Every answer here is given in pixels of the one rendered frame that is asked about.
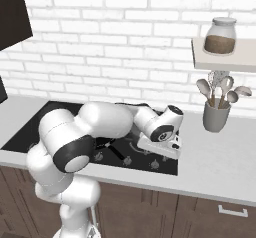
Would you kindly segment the beige wall shelf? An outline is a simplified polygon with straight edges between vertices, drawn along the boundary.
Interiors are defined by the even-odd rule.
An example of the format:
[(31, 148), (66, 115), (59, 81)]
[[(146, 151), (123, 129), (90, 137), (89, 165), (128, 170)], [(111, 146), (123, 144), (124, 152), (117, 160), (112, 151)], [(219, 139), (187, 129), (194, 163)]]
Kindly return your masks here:
[(256, 73), (256, 39), (238, 39), (231, 55), (204, 51), (204, 39), (191, 40), (195, 69)]

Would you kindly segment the grey utensil pot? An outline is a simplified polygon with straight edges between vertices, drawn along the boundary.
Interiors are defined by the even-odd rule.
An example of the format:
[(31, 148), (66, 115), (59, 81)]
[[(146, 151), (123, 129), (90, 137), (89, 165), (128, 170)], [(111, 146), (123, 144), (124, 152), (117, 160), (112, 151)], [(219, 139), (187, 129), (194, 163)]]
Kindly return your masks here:
[(208, 102), (205, 102), (203, 126), (209, 132), (220, 132), (227, 122), (231, 105), (227, 104), (224, 108), (218, 108), (219, 102), (219, 98), (215, 99), (214, 106), (210, 106)]

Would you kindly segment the dark range hood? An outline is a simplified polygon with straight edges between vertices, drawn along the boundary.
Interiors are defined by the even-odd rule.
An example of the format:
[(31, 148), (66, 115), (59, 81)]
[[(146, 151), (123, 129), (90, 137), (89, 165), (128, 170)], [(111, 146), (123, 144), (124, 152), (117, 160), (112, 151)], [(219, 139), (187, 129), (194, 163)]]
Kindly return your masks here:
[(25, 0), (0, 0), (0, 51), (32, 36)]

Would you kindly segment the small wooden spoon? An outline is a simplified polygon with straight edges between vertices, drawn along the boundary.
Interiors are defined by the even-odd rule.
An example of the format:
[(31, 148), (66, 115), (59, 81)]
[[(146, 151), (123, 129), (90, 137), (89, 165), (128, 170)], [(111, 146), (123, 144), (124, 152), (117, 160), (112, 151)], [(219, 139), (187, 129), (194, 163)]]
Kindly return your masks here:
[(238, 94), (235, 91), (230, 90), (227, 93), (226, 107), (229, 107), (231, 103), (236, 103), (237, 101), (238, 101)]

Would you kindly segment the glass jar with brown contents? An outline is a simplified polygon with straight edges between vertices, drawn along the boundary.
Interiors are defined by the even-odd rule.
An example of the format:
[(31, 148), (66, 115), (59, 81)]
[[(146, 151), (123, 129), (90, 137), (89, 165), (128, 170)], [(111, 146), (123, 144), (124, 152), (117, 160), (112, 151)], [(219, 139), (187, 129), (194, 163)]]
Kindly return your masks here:
[(230, 17), (215, 17), (206, 34), (204, 50), (210, 54), (231, 54), (236, 45), (236, 22)]

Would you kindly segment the large wooden spoon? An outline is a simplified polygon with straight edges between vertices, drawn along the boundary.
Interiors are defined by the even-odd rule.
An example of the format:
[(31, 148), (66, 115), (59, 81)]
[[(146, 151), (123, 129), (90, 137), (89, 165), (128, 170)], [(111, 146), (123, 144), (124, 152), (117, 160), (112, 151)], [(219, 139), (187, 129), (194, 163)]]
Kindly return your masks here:
[(196, 85), (202, 95), (204, 95), (207, 98), (207, 101), (210, 106), (212, 106), (212, 101), (211, 101), (211, 89), (209, 86), (209, 83), (205, 79), (198, 79), (196, 82)]

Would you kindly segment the black hob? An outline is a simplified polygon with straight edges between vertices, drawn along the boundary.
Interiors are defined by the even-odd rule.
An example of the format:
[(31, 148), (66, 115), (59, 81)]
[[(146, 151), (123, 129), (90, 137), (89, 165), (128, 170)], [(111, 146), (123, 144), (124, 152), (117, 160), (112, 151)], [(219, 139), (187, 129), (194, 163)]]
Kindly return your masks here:
[[(56, 101), (48, 101), (19, 131), (17, 131), (2, 149), (26, 154), (28, 150), (39, 142), (39, 119), (40, 114)], [(137, 147), (139, 140), (139, 129), (136, 126), (121, 139), (97, 138), (97, 148), (90, 158), (90, 162), (98, 165), (129, 168), (134, 170), (156, 172), (161, 174), (178, 175), (178, 161), (167, 158)], [(103, 159), (95, 161), (97, 153), (102, 152)], [(129, 156), (132, 163), (123, 165), (123, 160)], [(159, 163), (158, 169), (151, 169), (150, 164), (156, 159)]]

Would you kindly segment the wooden ladle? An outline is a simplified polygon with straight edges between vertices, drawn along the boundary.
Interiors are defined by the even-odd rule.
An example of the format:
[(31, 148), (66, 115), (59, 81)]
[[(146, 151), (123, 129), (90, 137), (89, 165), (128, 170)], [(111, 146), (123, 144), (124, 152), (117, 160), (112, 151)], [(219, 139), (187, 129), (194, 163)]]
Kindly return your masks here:
[(244, 96), (251, 96), (252, 95), (252, 91), (249, 87), (246, 86), (237, 86), (234, 91), (238, 94), (238, 95), (244, 95)]

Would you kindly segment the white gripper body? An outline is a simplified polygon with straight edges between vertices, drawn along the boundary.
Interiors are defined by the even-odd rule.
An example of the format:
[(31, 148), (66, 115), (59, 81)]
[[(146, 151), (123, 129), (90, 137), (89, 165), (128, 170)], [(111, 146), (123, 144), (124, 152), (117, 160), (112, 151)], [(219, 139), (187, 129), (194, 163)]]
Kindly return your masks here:
[(141, 133), (137, 147), (155, 154), (165, 156), (167, 158), (177, 160), (181, 154), (182, 141), (181, 138), (176, 135), (172, 140), (152, 142), (143, 133)]

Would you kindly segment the brown drawer front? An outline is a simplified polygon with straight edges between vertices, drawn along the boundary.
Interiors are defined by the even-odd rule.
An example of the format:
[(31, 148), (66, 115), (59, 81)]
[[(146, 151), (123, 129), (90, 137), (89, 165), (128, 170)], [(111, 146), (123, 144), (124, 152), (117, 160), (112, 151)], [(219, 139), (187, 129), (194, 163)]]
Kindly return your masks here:
[[(220, 214), (218, 205), (239, 212), (247, 209), (249, 216)], [(256, 238), (256, 207), (180, 196), (172, 238)]]

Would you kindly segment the metal whisk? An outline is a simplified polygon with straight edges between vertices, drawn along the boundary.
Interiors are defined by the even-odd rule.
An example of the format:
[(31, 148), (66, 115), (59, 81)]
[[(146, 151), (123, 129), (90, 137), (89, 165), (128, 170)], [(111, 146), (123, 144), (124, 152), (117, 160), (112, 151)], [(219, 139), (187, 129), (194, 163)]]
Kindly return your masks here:
[(219, 82), (220, 82), (220, 71), (211, 71), (208, 74), (208, 82), (212, 90), (211, 98), (215, 97), (215, 89), (217, 88)]

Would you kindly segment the slotted wooden spoon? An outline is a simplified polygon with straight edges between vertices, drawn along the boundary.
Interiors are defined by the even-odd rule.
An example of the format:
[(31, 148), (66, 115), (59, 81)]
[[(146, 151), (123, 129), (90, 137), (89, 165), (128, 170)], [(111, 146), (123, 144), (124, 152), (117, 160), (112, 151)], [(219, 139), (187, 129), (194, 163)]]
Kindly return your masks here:
[(219, 101), (218, 108), (222, 107), (225, 95), (233, 87), (233, 84), (234, 84), (234, 79), (231, 76), (226, 76), (221, 80), (220, 87), (221, 87), (222, 95)]

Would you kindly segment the brown cupboard door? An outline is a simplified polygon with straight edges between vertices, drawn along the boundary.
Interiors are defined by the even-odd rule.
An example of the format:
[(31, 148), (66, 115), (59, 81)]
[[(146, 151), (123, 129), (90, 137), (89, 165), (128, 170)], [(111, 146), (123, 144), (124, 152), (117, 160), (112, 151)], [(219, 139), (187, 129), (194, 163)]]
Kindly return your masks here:
[(27, 170), (0, 167), (0, 235), (52, 238), (61, 227), (59, 206), (35, 195)]
[(102, 238), (171, 238), (178, 196), (100, 183), (96, 218)]

